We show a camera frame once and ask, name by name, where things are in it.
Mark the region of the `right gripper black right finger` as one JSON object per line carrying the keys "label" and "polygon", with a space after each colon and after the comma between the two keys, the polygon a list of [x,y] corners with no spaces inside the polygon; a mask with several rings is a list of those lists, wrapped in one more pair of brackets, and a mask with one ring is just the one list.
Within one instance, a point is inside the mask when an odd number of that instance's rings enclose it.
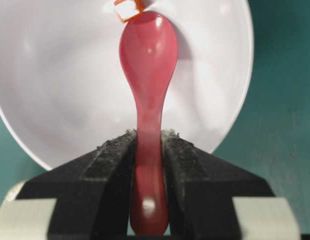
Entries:
{"label": "right gripper black right finger", "polygon": [[240,240],[233,197],[272,197],[267,181],[161,131],[170,233],[183,240]]}

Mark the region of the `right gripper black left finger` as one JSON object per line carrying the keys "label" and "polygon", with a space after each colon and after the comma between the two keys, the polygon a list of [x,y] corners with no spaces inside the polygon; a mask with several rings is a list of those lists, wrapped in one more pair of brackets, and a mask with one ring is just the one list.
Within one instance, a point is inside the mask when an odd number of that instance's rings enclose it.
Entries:
{"label": "right gripper black left finger", "polygon": [[127,234],[136,131],[28,180],[18,200],[55,199],[50,240],[108,240]]}

